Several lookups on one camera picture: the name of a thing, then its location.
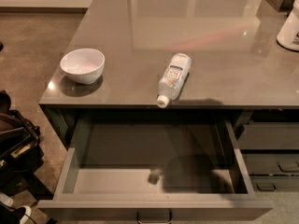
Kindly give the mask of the open grey top drawer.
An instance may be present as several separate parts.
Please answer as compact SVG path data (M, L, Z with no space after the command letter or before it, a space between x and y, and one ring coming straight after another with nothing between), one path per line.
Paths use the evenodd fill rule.
M79 116L54 196L38 207L57 220L136 221L163 209L173 221L231 221L273 204L257 199L222 113L121 110Z

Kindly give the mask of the clear plastic water bottle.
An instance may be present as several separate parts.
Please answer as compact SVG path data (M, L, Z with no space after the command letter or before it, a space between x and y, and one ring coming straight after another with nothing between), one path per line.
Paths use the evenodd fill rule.
M191 63L191 58L184 53L177 53L172 57L158 83L157 106L166 108L171 101L178 98Z

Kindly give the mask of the closed dark lower drawers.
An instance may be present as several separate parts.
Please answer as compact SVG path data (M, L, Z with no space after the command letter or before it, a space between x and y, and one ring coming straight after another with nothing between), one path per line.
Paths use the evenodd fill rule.
M298 110L245 110L235 131L254 188L299 190Z

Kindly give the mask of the white ceramic bowl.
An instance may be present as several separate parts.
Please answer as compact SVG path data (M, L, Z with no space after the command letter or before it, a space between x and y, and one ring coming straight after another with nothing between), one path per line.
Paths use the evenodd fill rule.
M60 67L72 81L88 85L102 75L105 61L104 54L97 49L76 49L65 54Z

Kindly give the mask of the black equipment case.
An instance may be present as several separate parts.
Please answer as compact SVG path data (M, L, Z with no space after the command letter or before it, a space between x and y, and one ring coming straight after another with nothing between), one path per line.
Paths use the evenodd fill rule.
M20 111L11 108L6 91L0 91L0 183L1 186L24 179L32 180L42 165L40 130Z

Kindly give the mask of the white shoe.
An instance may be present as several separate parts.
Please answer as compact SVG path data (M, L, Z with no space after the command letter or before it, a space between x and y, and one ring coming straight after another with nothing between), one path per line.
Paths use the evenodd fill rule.
M32 210L28 205L13 208L13 199L0 193L0 224L25 224Z

